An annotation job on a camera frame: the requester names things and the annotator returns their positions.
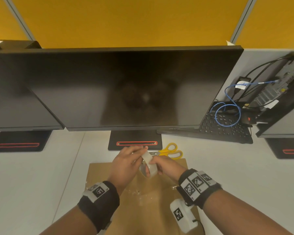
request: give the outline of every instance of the dark monitor screen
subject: dark monitor screen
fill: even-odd
[[[2,51],[69,130],[196,128],[240,46]]]

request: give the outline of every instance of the forearm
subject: forearm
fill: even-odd
[[[97,230],[90,219],[78,208],[78,206],[75,206],[40,235],[59,234],[90,235],[97,234]]]
[[[292,235],[275,221],[224,190],[211,194],[204,212],[224,235]]]

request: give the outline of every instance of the orange partition panel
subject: orange partition panel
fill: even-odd
[[[3,0],[0,0],[0,40],[1,39],[27,40],[26,35]]]
[[[45,48],[226,45],[247,0],[13,0]]]
[[[236,44],[294,48],[294,0],[257,0]]]

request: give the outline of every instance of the brown cardboard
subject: brown cardboard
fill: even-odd
[[[187,168],[184,158],[177,160]],[[108,178],[111,163],[91,163],[89,165],[86,188]],[[145,178],[139,171],[120,197],[120,206],[106,235],[178,235],[184,234],[170,210],[170,204],[181,195],[176,184],[166,175]],[[197,207],[192,208],[197,220],[200,220]],[[204,235],[200,223],[189,235]]]

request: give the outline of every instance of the scissors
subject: scissors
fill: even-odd
[[[180,154],[177,157],[172,159],[177,160],[183,157],[183,152],[181,150],[177,150],[177,145],[174,142],[169,143],[165,149],[160,150],[158,152],[150,153],[152,156],[167,156],[169,157],[170,154]]]

